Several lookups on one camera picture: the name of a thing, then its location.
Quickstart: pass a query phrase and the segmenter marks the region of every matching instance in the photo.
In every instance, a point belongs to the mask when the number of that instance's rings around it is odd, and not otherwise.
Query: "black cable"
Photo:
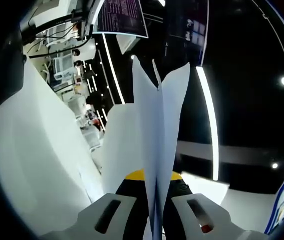
[[[66,34],[64,34],[63,36],[60,36],[60,37],[53,37],[53,38],[55,38],[55,39],[62,39],[62,38],[64,38],[64,37],[73,29],[73,27],[74,27],[76,24],[77,24],[77,23],[71,25],[70,27],[66,28],[65,30],[62,30],[62,31],[58,31],[58,32],[56,32],[56,33],[53,33],[53,34],[50,35],[50,36],[44,36],[44,37],[43,37],[44,39],[42,39],[42,40],[40,40],[38,43],[34,44],[34,45],[27,51],[27,53],[29,53],[30,50],[31,50],[33,47],[35,47],[36,45],[40,44],[40,43],[41,43],[42,41],[44,41],[45,39],[51,38],[51,37],[52,37],[53,35],[55,35],[55,34],[59,34],[59,33],[65,32],[66,30],[69,30],[69,31],[68,31]]]
[[[89,34],[87,36],[87,40],[84,43],[82,43],[80,45],[77,45],[77,46],[74,46],[74,47],[70,47],[70,48],[66,48],[66,49],[63,49],[63,50],[55,51],[55,52],[29,56],[29,58],[30,59],[41,58],[41,57],[46,57],[46,56],[53,55],[53,54],[59,54],[59,53],[62,53],[62,52],[68,51],[68,50],[78,49],[78,48],[84,46],[90,40],[90,38],[92,37],[92,34],[93,34],[93,25],[90,25],[90,31],[89,31]]]
[[[30,28],[31,28],[30,21],[32,20],[32,18],[33,18],[33,16],[35,15],[35,13],[37,12],[38,7],[39,7],[39,6],[37,6],[37,8],[35,9],[35,11],[33,12],[32,16],[31,16],[31,18],[28,20],[28,26],[29,26]]]

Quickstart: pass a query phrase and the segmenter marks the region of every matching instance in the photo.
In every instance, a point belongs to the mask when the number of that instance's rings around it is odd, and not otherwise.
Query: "cable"
[[[29,56],[29,58],[30,59],[41,58],[41,57],[46,57],[46,56],[53,55],[53,54],[59,54],[59,53],[62,53],[62,52],[68,51],[68,50],[78,49],[78,48],[84,46],[90,40],[90,38],[92,37],[92,34],[93,34],[93,25],[90,25],[90,31],[89,31],[89,34],[87,36],[87,40],[84,43],[82,43],[80,45],[77,45],[77,46],[74,46],[74,47],[70,47],[70,48],[66,48],[66,49],[63,49],[63,50],[55,51],[55,52]]]
[[[51,38],[51,37],[52,37],[53,35],[55,35],[55,34],[59,34],[59,33],[65,32],[66,30],[69,30],[65,35],[63,35],[63,36],[61,36],[61,37],[53,37],[53,38],[55,38],[55,39],[62,39],[62,38],[64,38],[64,37],[73,29],[73,27],[74,27],[76,24],[77,24],[77,23],[75,23],[74,25],[71,25],[70,27],[66,28],[65,30],[62,30],[62,31],[58,31],[58,32],[56,32],[56,33],[53,33],[53,34],[50,35],[50,36],[44,36],[44,37],[43,37],[44,39],[42,39],[42,40],[40,40],[38,43],[34,44],[34,45],[27,51],[27,53],[29,53],[30,50],[31,50],[33,47],[37,46],[38,44],[40,44],[40,43],[41,43],[42,41],[44,41],[45,39]]]
[[[37,12],[38,7],[39,7],[39,6],[37,6],[37,8],[35,9],[35,11],[33,12],[32,16],[31,16],[31,18],[30,18],[30,19],[28,20],[28,22],[27,22],[27,24],[28,24],[28,26],[29,26],[30,28],[31,28],[30,21],[32,20],[32,18],[33,18],[33,16],[35,15],[35,13]]]

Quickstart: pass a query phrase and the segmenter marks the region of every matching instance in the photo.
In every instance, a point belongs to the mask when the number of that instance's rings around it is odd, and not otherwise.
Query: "yellow part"
[[[144,181],[145,180],[145,178],[144,178],[144,171],[143,171],[143,169],[134,171],[134,172],[128,174],[125,177],[125,179],[126,180]],[[182,179],[182,177],[180,176],[180,174],[178,174],[177,172],[172,171],[171,181],[181,180],[181,179]]]

